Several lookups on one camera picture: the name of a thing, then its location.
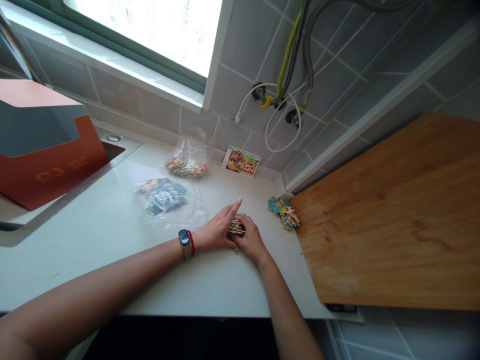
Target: hand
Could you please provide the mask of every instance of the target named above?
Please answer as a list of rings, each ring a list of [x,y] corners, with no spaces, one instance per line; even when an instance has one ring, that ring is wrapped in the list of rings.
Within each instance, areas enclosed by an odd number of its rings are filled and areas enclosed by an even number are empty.
[[[237,244],[227,239],[227,231],[241,204],[242,198],[239,198],[236,203],[225,206],[209,222],[192,233],[195,252],[220,248],[239,251]]]
[[[270,253],[260,236],[259,228],[255,225],[250,216],[238,214],[233,218],[239,220],[245,227],[246,231],[243,237],[234,233],[229,234],[230,238],[240,247],[240,249],[251,257],[257,265],[264,259],[270,258]]]

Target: picture card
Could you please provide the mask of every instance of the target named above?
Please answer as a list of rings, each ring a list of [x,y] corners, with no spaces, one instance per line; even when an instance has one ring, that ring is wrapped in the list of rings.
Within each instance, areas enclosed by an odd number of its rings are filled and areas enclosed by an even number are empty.
[[[261,158],[261,156],[229,145],[221,168],[253,178]]]

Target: countertop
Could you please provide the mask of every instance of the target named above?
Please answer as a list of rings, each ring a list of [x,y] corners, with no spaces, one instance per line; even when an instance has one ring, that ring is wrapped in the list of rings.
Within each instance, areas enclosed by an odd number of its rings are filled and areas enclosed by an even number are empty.
[[[0,247],[1,312],[178,235],[176,227],[144,225],[132,192],[132,183],[165,175],[163,164],[172,147],[101,121],[94,123],[144,144],[19,245]],[[208,175],[198,180],[208,217],[242,197],[239,212],[258,225],[303,316],[359,321],[360,314],[331,313],[319,301],[296,233],[282,230],[278,216],[267,209],[274,195],[272,180],[257,175],[250,179],[220,165],[212,161]],[[122,313],[270,316],[257,266],[241,251],[228,249],[201,253],[176,267]]]

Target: fitness tracker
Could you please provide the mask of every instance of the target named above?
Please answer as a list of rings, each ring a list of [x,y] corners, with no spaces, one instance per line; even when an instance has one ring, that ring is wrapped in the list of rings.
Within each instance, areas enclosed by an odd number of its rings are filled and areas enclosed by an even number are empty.
[[[192,258],[195,255],[195,246],[192,233],[189,230],[180,230],[178,232],[178,238],[180,239],[180,245],[183,249],[184,259],[187,260]]]

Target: cutting board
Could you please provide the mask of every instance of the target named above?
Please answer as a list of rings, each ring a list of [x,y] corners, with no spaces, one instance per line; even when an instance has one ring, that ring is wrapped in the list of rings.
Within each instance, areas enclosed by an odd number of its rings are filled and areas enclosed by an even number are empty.
[[[323,303],[480,310],[480,123],[417,119],[291,203]]]

